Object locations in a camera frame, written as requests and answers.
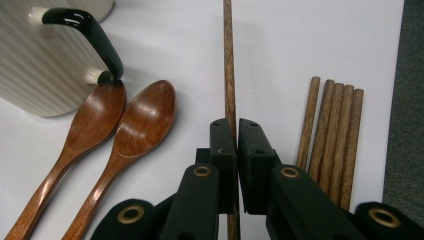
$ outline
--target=dark wood stick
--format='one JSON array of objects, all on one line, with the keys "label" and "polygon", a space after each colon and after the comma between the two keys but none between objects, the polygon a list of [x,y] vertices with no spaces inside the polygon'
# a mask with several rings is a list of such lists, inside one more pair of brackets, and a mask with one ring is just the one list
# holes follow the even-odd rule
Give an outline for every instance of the dark wood stick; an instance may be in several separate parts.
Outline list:
[{"label": "dark wood stick", "polygon": [[[225,70],[225,117],[228,119],[233,136],[234,146],[236,138],[236,98],[234,84],[234,55],[233,55],[233,24],[231,0],[224,0],[224,70]],[[240,239],[240,207],[238,192],[238,175],[233,181],[234,201],[233,213],[227,215],[227,231],[229,240]]]},{"label": "dark wood stick", "polygon": [[306,169],[308,162],[309,145],[311,142],[312,128],[314,125],[315,109],[319,91],[319,77],[312,77],[309,87],[308,101],[306,103],[305,118],[303,120],[302,135],[300,137],[299,151],[297,153],[296,166]]},{"label": "dark wood stick", "polygon": [[361,123],[362,101],[364,90],[355,89],[353,91],[353,102],[349,130],[346,139],[346,150],[344,155],[342,186],[339,206],[345,210],[350,208],[352,194],[353,175],[355,171],[356,151],[358,148],[359,127]]},{"label": "dark wood stick", "polygon": [[350,108],[352,105],[353,86],[346,85],[343,92],[340,110],[339,127],[336,136],[336,146],[331,171],[330,189],[328,195],[334,204],[339,204],[340,186],[342,181],[343,157],[346,147],[346,137],[350,121]]},{"label": "dark wood stick", "polygon": [[321,107],[311,153],[311,163],[309,165],[309,175],[315,182],[318,182],[321,168],[325,134],[327,133],[328,118],[330,116],[331,102],[334,95],[334,85],[335,83],[333,80],[325,81],[324,92],[321,99]]},{"label": "dark wood stick", "polygon": [[322,153],[322,162],[318,185],[327,194],[330,186],[331,168],[333,165],[337,128],[339,126],[343,87],[344,85],[342,83],[336,83],[336,85],[334,86],[334,97],[331,103],[330,117],[328,119],[328,129],[325,135],[324,151]]}]

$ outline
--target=metal ring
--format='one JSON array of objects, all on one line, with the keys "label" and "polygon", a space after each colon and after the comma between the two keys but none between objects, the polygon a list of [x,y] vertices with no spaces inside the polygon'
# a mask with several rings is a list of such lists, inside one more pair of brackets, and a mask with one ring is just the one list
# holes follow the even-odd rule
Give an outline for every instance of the metal ring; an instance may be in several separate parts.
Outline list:
[{"label": "metal ring", "polygon": [[[137,211],[137,214],[135,216],[128,217],[126,216],[126,214],[129,211]],[[140,205],[134,204],[122,209],[119,212],[118,221],[122,224],[131,224],[133,222],[140,220],[143,217],[143,215],[144,215],[144,208]]]},{"label": "metal ring", "polygon": [[288,178],[298,178],[300,176],[299,171],[293,167],[283,167],[280,172]]},{"label": "metal ring", "polygon": [[399,219],[391,212],[382,209],[382,208],[372,208],[368,210],[368,214],[371,218],[377,223],[389,227],[389,228],[397,228],[400,226]]},{"label": "metal ring", "polygon": [[194,175],[198,177],[206,177],[209,174],[211,174],[211,172],[212,172],[211,169],[206,166],[199,166],[193,169]]}]

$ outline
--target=spoon bowl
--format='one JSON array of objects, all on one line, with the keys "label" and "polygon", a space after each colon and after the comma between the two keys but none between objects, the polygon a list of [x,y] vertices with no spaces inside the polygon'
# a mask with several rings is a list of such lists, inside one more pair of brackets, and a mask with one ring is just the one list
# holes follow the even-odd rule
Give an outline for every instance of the spoon bowl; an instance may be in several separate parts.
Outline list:
[{"label": "spoon bowl", "polygon": [[172,84],[157,81],[142,90],[124,112],[113,141],[110,159],[63,239],[82,239],[95,211],[116,176],[150,152],[174,122],[176,94]]},{"label": "spoon bowl", "polygon": [[78,109],[63,150],[53,168],[32,195],[6,239],[28,239],[48,199],[69,167],[106,140],[116,129],[126,104],[122,81],[98,85]]}]

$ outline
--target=mug handle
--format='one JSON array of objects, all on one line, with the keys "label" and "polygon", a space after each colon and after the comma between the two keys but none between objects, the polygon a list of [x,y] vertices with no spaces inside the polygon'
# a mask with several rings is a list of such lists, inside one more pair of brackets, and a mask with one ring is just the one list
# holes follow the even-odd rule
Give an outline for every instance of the mug handle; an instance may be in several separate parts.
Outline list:
[{"label": "mug handle", "polygon": [[98,74],[98,84],[114,83],[122,77],[124,67],[112,43],[97,20],[88,12],[69,8],[43,9],[44,25],[58,24],[81,32],[109,69]]}]

